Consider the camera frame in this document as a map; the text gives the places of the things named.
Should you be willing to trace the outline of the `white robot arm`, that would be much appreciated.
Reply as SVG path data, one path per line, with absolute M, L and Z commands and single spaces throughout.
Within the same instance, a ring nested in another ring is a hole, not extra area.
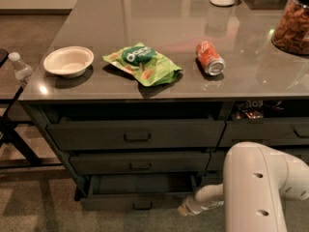
M 178 211 L 196 216 L 220 205 L 225 232 L 287 232 L 281 199 L 309 197 L 309 166 L 301 159 L 253 142 L 227 153 L 223 183 L 199 188 Z

